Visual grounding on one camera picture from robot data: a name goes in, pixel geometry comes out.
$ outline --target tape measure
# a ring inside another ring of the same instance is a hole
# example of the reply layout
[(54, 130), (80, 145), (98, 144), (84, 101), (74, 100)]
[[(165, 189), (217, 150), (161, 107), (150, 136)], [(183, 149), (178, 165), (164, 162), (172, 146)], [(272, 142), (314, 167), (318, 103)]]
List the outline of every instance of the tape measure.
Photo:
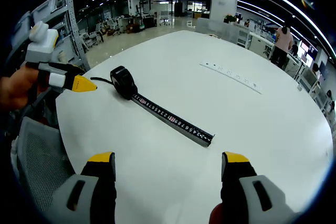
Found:
[[(209, 146), (213, 135), (201, 130), (195, 125), (188, 123), (179, 116), (169, 112), (168, 110), (160, 107), (154, 102), (138, 93), (131, 73), (123, 66), (119, 66), (110, 72), (110, 77), (117, 92), (127, 100), (132, 100), (151, 114), (155, 115), (161, 121), (176, 129), (183, 135), (202, 146)], [(103, 80), (101, 78), (91, 78), (92, 80)]]

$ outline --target computer monitor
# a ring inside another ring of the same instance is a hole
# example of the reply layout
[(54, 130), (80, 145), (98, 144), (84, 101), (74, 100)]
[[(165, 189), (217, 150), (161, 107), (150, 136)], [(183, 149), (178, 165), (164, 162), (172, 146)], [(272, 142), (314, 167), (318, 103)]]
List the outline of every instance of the computer monitor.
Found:
[(309, 51), (309, 46), (307, 46), (305, 43), (303, 43), (303, 41), (302, 41), (302, 43), (301, 43), (301, 48), (302, 48), (304, 51), (306, 51), (306, 52)]

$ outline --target measuring tape blade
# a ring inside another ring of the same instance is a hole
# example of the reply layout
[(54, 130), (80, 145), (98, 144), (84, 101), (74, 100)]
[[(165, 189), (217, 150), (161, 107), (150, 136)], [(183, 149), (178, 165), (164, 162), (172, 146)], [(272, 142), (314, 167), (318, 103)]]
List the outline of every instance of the measuring tape blade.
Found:
[(201, 130), (191, 123), (188, 123), (140, 94), (134, 94), (132, 96), (132, 100), (194, 142), (206, 147), (210, 145), (211, 140), (214, 137), (211, 134)]

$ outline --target woman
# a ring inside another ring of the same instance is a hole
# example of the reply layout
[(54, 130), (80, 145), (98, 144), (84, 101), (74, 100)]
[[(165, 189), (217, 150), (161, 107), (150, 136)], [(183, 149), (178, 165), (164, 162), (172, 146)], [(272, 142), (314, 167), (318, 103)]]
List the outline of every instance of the woman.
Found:
[(276, 43), (271, 62), (276, 65), (279, 60), (277, 66), (282, 69), (286, 62), (287, 53), (292, 48), (292, 45), (293, 36), (290, 33), (290, 25), (286, 23), (283, 27), (277, 29)]

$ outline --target table surface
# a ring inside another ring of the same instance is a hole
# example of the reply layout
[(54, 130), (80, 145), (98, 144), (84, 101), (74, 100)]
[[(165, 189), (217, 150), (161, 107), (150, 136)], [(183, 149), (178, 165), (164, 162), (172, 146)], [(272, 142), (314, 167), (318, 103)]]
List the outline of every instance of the table surface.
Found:
[[(255, 81), (262, 94), (200, 66), (205, 60)], [(94, 92), (61, 94), (59, 126), (76, 173), (94, 154), (116, 154), (118, 223), (207, 223), (221, 202), (223, 151), (245, 155), (294, 211), (317, 193), (332, 161), (330, 128), (308, 94), (266, 59), (178, 31), (129, 48), (85, 76), (109, 79), (120, 65), (140, 94), (216, 135), (201, 147), (104, 82)]]

